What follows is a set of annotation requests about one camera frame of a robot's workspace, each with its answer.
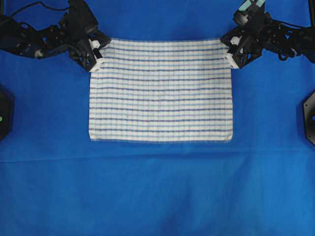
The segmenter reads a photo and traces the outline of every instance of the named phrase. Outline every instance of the black wire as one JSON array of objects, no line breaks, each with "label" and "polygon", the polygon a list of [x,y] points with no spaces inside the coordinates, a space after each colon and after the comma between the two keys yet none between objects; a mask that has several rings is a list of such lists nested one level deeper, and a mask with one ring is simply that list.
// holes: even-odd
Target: black wire
[{"label": "black wire", "polygon": [[279,23],[282,23],[282,24],[285,24],[285,25],[288,25],[288,26],[293,26],[293,27],[296,27],[296,28],[301,28],[301,29],[304,29],[306,27],[303,27],[303,26],[297,26],[297,25],[294,25],[294,24],[290,24],[290,23],[287,23],[287,22],[284,22],[284,21],[278,21],[276,20],[277,22]]},{"label": "black wire", "polygon": [[53,8],[53,7],[46,6],[46,5],[45,5],[43,2],[41,2],[41,1],[36,1],[36,2],[34,2],[34,3],[31,3],[31,4],[29,4],[29,5],[26,5],[26,6],[22,7],[22,8],[20,8],[20,9],[18,9],[17,11],[13,12],[13,14],[12,14],[9,18],[7,18],[6,20],[4,20],[4,21],[2,21],[2,22],[0,23],[0,26],[3,25],[3,24],[5,24],[5,23],[7,23],[7,22],[9,22],[15,15],[17,15],[17,14],[20,13],[21,11],[23,11],[23,10],[25,10],[25,9],[31,7],[31,6],[35,6],[35,5],[37,5],[37,4],[40,4],[40,5],[42,5],[43,7],[47,8],[47,9],[49,9],[49,10],[53,10],[53,11],[67,11],[67,10],[69,9],[69,7],[63,8],[63,9],[57,9],[57,8]]}]

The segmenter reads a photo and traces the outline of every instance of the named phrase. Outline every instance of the blue stripe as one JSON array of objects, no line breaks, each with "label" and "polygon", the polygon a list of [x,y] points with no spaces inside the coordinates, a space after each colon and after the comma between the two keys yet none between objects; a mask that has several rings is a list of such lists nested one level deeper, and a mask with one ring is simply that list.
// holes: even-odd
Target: blue stripe
[{"label": "blue stripe", "polygon": [[[123,72],[110,72],[110,71],[98,71],[97,74],[101,74],[101,75],[107,75],[107,74],[110,74],[110,75],[123,75],[123,76],[135,76],[134,74],[129,74],[129,73],[123,73]],[[214,75],[214,76],[219,76],[219,75],[223,75],[223,74],[229,74],[230,75],[230,69],[228,72],[222,72],[222,71],[218,71],[217,73],[206,73],[206,74],[177,74],[175,76],[178,76],[178,77],[190,77],[190,76],[211,76],[211,75]],[[163,76],[161,76],[160,74],[158,75],[153,75],[153,74],[138,74],[138,76],[145,76],[145,77],[169,77],[169,78],[174,78],[174,75],[170,75],[170,74],[165,74]]]},{"label": "blue stripe", "polygon": [[203,90],[231,90],[232,88],[183,88],[183,89],[137,89],[137,88],[117,88],[117,87],[101,87],[91,89],[115,89],[127,91],[141,91],[141,92],[180,92],[180,91],[203,91]]},{"label": "blue stripe", "polygon": [[[135,94],[135,93],[119,93],[119,92],[90,92],[91,95],[116,95],[116,96],[141,96],[141,97],[153,97],[154,94]],[[172,96],[209,96],[209,95],[230,95],[229,92],[215,92],[215,93],[194,93],[194,94],[171,94]],[[170,96],[170,94],[159,94],[159,97]]]},{"label": "blue stripe", "polygon": [[[92,132],[93,130],[90,130],[90,135],[95,135],[95,136],[99,136],[98,134],[95,134]],[[228,135],[176,135],[176,136],[155,136],[155,135],[130,135],[130,134],[125,134],[125,135],[120,135],[120,134],[106,134],[107,137],[123,137],[123,138],[144,138],[144,139],[149,139],[149,138],[152,138],[152,139],[183,139],[183,138],[227,138]],[[112,140],[108,140],[108,139],[99,139],[99,138],[96,138],[95,140],[99,140],[99,141],[112,141]],[[145,141],[145,142],[149,142],[149,143],[152,143],[152,142],[158,142],[159,141]]]},{"label": "blue stripe", "polygon": [[215,117],[215,116],[231,116],[233,115],[232,113],[205,113],[205,114],[179,114],[179,115],[144,115],[144,114],[122,114],[122,113],[106,113],[106,112],[90,112],[90,115],[93,116],[116,116],[116,117],[124,117],[124,116],[133,116],[133,117],[149,117],[149,118],[154,118],[154,117],[163,117],[163,118],[174,118],[174,117],[201,117],[201,116],[207,116],[207,117]]},{"label": "blue stripe", "polygon": [[106,99],[120,101],[137,101],[137,102],[184,102],[184,101],[220,101],[232,100],[231,97],[213,97],[213,98],[186,98],[186,99],[134,99],[121,97],[90,97],[90,99]]},{"label": "blue stripe", "polygon": [[171,82],[171,81],[230,80],[231,77],[215,77],[215,78],[207,78],[207,79],[142,80],[142,79],[126,79],[126,78],[120,78],[120,77],[93,77],[93,76],[91,76],[91,79],[96,79],[96,80],[124,80],[124,81],[138,81],[138,82]]},{"label": "blue stripe", "polygon": [[120,68],[120,67],[101,67],[101,69],[109,70],[127,70],[127,71],[141,71],[141,72],[175,72],[175,71],[211,71],[211,70],[228,70],[230,67],[219,67],[219,68],[210,68],[210,69],[176,69],[176,70],[142,70],[142,69],[129,69],[129,68]]},{"label": "blue stripe", "polygon": [[207,64],[176,64],[176,65],[170,65],[170,64],[157,64],[157,65],[152,65],[152,64],[128,64],[128,63],[119,63],[119,62],[114,62],[114,61],[106,61],[106,62],[102,62],[102,65],[104,64],[113,64],[113,65],[126,65],[126,66],[140,66],[140,67],[182,67],[182,66],[211,66],[211,65],[224,65],[226,63],[223,62],[219,62],[219,63],[207,63]]},{"label": "blue stripe", "polygon": [[137,133],[204,133],[204,132],[231,132],[233,129],[204,129],[204,130],[136,130],[136,129],[93,129],[94,131],[117,131]]},{"label": "blue stripe", "polygon": [[136,86],[136,87],[195,87],[195,86],[207,86],[207,85],[227,85],[227,82],[221,81],[221,82],[207,82],[207,83],[199,83],[197,85],[195,84],[165,84],[165,85],[150,85],[150,84],[130,84],[130,83],[113,83],[113,82],[92,82],[90,83],[90,86],[100,86],[100,85],[111,85],[111,86]]},{"label": "blue stripe", "polygon": [[146,125],[140,125],[140,124],[110,124],[110,123],[94,123],[90,122],[90,126],[129,126],[129,127],[153,127],[153,128],[190,128],[190,127],[225,127],[225,126],[232,126],[226,125],[226,124],[189,124],[189,125],[151,125],[151,124],[146,124]]},{"label": "blue stripe", "polygon": [[125,52],[144,52],[144,53],[184,53],[184,52],[211,52],[217,50],[228,49],[228,47],[222,48],[209,48],[209,49],[187,49],[187,50],[139,50],[139,49],[125,49],[125,48],[115,48],[115,47],[107,47],[104,50],[112,49],[117,51],[125,51]]},{"label": "blue stripe", "polygon": [[214,118],[214,119],[173,119],[173,120],[163,120],[163,119],[149,119],[149,120],[143,120],[143,119],[124,119],[124,118],[90,118],[90,120],[114,120],[114,121],[131,121],[131,122],[206,122],[206,121],[230,121],[233,119],[219,119],[219,118]]},{"label": "blue stripe", "polygon": [[202,108],[202,109],[177,109],[177,110],[144,110],[115,107],[90,107],[90,110],[135,111],[135,112],[199,112],[199,111],[233,111],[233,108]]},{"label": "blue stripe", "polygon": [[[106,134],[106,136],[113,136],[113,137],[118,137],[118,136],[122,136],[122,135],[109,135]],[[125,138],[128,137],[132,137],[132,138],[138,138],[138,137],[143,137],[143,138],[170,138],[170,139],[180,139],[180,138],[227,138],[227,135],[198,135],[198,136],[168,136],[168,137],[164,137],[164,136],[135,136],[135,135],[123,135],[124,139],[100,139],[100,138],[96,138],[96,139],[91,139],[92,141],[99,141],[99,142],[125,142],[125,143],[140,143],[140,144],[190,144],[190,143],[211,143],[211,142],[226,142],[226,141],[230,141],[229,140],[188,140],[188,141],[143,141],[143,140],[128,140]]]},{"label": "blue stripe", "polygon": [[[143,107],[169,107],[169,104],[135,104],[135,103],[119,103],[119,102],[90,102],[90,105],[102,105],[102,104],[106,104],[106,105],[124,105],[124,106],[143,106]],[[172,104],[172,107],[199,107],[199,106],[230,106],[232,105],[232,102],[228,103],[228,102],[222,102],[222,103],[193,103],[193,104]]]},{"label": "blue stripe", "polygon": [[105,57],[106,59],[125,60],[125,61],[137,61],[137,62],[185,62],[185,61],[213,61],[213,60],[225,60],[222,58],[210,58],[210,59],[183,59],[183,60],[143,60],[143,59],[127,59],[117,57]]},{"label": "blue stripe", "polygon": [[219,38],[205,38],[205,39],[184,39],[184,40],[172,40],[172,41],[167,41],[167,40],[137,40],[137,39],[121,39],[121,38],[111,38],[112,40],[116,40],[119,42],[130,42],[130,43],[194,43],[194,42],[213,42],[220,40]]},{"label": "blue stripe", "polygon": [[133,56],[133,57],[149,57],[149,58],[153,58],[153,57],[211,57],[211,56],[223,56],[222,53],[212,53],[212,54],[195,54],[195,55],[192,55],[192,54],[186,54],[186,55],[135,55],[135,54],[126,54],[126,53],[116,53],[116,52],[105,52],[106,55],[119,55],[119,56],[127,56],[127,57],[130,57],[130,56]]},{"label": "blue stripe", "polygon": [[221,42],[218,43],[211,43],[211,41],[209,41],[209,43],[207,44],[192,44],[192,45],[170,45],[170,44],[166,44],[166,45],[159,45],[158,43],[156,43],[156,45],[145,45],[145,44],[126,44],[126,43],[118,43],[118,42],[111,42],[110,45],[113,46],[120,46],[120,47],[137,47],[137,48],[169,48],[169,47],[174,47],[174,48],[192,48],[192,47],[209,47],[209,46],[218,46],[218,45],[224,45]]}]

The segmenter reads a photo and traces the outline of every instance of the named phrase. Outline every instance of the striped towel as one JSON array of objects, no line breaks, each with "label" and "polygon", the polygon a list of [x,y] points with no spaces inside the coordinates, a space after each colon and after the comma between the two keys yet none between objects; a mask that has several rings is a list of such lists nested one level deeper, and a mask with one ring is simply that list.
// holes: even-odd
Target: striped towel
[{"label": "striped towel", "polygon": [[113,39],[91,75],[94,141],[230,141],[231,70],[219,40]]}]

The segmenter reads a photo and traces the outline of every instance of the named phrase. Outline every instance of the blue cloth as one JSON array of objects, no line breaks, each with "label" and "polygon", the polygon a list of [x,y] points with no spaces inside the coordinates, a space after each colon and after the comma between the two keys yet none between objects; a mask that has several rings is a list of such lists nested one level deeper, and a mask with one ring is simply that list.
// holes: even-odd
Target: blue cloth
[{"label": "blue cloth", "polygon": [[[30,2],[6,1],[5,12]],[[241,4],[87,2],[102,31],[139,40],[219,37]],[[309,25],[307,1],[266,8]],[[16,19],[41,29],[61,16],[37,6]],[[263,54],[232,71],[230,143],[156,145],[89,140],[90,75],[66,54],[38,61],[0,52],[0,83],[16,100],[13,132],[0,143],[0,235],[314,235],[315,149],[301,105],[315,66]]]}]

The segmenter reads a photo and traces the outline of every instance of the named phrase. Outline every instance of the blue tablecloth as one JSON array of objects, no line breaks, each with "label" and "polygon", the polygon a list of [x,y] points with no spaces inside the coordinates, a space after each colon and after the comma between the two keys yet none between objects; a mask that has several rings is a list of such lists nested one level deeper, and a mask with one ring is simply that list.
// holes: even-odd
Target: blue tablecloth
[{"label": "blue tablecloth", "polygon": [[[6,1],[6,14],[31,0]],[[45,0],[65,7],[65,0]],[[111,37],[220,37],[235,0],[88,0]],[[275,19],[308,26],[308,3],[270,1]],[[62,13],[19,14],[37,29]],[[66,54],[46,60],[0,52],[0,84],[15,94],[13,132],[0,143],[1,236],[315,234],[315,148],[302,102],[315,90],[305,57],[263,57],[233,70],[230,143],[91,142],[89,73]]]}]

